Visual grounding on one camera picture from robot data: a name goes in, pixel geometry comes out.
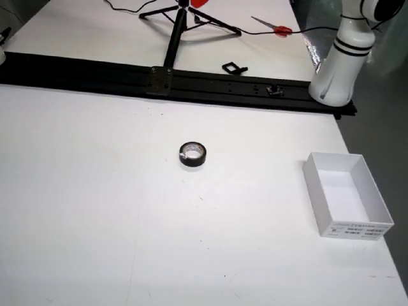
gray floor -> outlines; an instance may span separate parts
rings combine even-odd
[[[49,0],[0,0],[0,31],[11,27],[14,35]]]
[[[340,0],[297,0],[301,29],[338,27]],[[386,241],[408,291],[408,4],[376,32],[377,41],[354,88],[356,117],[343,117],[339,128],[352,153],[365,156],[395,225]],[[312,60],[324,59],[335,32],[305,35]]]

small black clip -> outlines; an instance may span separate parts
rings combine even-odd
[[[280,97],[283,96],[283,89],[279,85],[271,85],[266,88],[269,96],[271,97]]]
[[[240,75],[241,73],[248,70],[248,67],[239,68],[234,62],[229,62],[222,66],[223,70],[229,73],[230,75]]]

tripod leg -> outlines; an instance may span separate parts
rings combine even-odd
[[[151,16],[151,15],[156,15],[156,14],[161,14],[161,13],[166,13],[168,11],[175,11],[178,10],[179,6],[175,5],[175,6],[171,6],[169,8],[162,8],[160,10],[156,10],[156,11],[148,11],[147,13],[142,13],[139,15],[140,19],[146,19],[147,16]]]
[[[168,43],[166,59],[164,60],[164,67],[172,68],[176,59],[177,49],[181,39],[181,34],[187,29],[187,11],[179,9],[177,12],[176,21],[174,23],[173,32],[171,33],[170,42]]]
[[[241,31],[238,30],[237,28],[232,27],[232,26],[230,26],[230,25],[228,25],[228,24],[225,24],[224,22],[222,22],[222,21],[220,21],[220,20],[217,20],[217,19],[215,19],[215,18],[212,18],[211,16],[208,16],[207,14],[204,14],[204,13],[202,13],[202,12],[196,10],[195,8],[190,7],[190,8],[189,8],[189,11],[190,11],[191,13],[196,14],[197,16],[203,17],[203,18],[207,19],[208,21],[211,21],[211,22],[213,22],[213,23],[219,25],[220,27],[223,27],[223,28],[225,28],[225,29],[230,30],[231,32],[234,32],[234,33],[237,34],[238,36],[241,36],[241,35],[242,35]]]

scissors handle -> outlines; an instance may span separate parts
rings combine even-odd
[[[275,34],[280,37],[286,37],[293,33],[290,27],[285,27],[284,25],[277,26],[273,30],[276,32]]]

tripod stand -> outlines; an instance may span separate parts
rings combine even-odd
[[[169,16],[167,16],[166,13],[168,11],[175,11],[175,10],[178,10],[178,12],[177,12],[176,20],[173,21]],[[208,21],[200,22],[198,25],[195,25],[194,27],[187,28],[187,10],[193,13],[195,16],[200,16],[202,18],[207,19]],[[205,24],[215,24],[219,27],[223,27],[225,29],[230,30],[231,32],[234,32],[237,36],[241,36],[242,34],[241,31],[239,31],[237,28],[232,27],[228,24],[225,24],[224,22],[220,20],[217,20],[211,16],[208,16],[207,14],[204,14],[190,7],[190,0],[178,0],[178,5],[171,6],[169,8],[162,8],[156,11],[142,13],[139,15],[139,18],[146,19],[147,16],[156,15],[156,14],[163,14],[167,19],[169,19],[171,22],[174,23],[173,32],[171,33],[170,42],[167,48],[166,58],[164,60],[164,65],[163,65],[164,67],[169,67],[169,68],[173,67],[174,61],[176,58],[176,54],[177,54],[177,49],[179,48],[179,43],[180,43],[181,35],[183,34],[183,32],[186,32],[191,29],[196,29],[197,27],[204,26]]]

